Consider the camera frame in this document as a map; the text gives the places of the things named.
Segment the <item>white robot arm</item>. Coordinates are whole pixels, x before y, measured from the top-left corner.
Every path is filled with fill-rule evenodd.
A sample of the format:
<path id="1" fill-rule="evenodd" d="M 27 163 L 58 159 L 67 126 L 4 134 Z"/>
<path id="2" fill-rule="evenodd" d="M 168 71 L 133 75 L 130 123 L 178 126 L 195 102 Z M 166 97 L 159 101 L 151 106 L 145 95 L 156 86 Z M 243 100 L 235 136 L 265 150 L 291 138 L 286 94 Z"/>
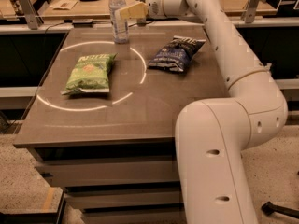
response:
<path id="1" fill-rule="evenodd" d="M 204 24 L 228 97 L 186 105 L 175 142 L 187 224 L 258 224 L 241 152 L 283 128 L 288 107 L 219 0 L 146 0 L 154 19 L 194 14 Z"/>

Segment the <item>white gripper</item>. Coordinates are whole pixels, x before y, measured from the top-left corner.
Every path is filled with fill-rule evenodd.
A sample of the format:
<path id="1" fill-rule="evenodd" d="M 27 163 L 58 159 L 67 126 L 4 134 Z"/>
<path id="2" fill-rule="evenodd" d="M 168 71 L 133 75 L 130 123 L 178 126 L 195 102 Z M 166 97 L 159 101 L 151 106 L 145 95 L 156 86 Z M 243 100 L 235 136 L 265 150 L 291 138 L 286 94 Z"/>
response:
<path id="1" fill-rule="evenodd" d="M 130 19 L 144 19 L 148 15 L 153 19 L 162 19 L 164 17 L 162 9 L 162 0 L 146 0 L 144 2 L 136 1 L 129 6 L 119 8 L 115 11 L 116 19 L 125 21 Z"/>

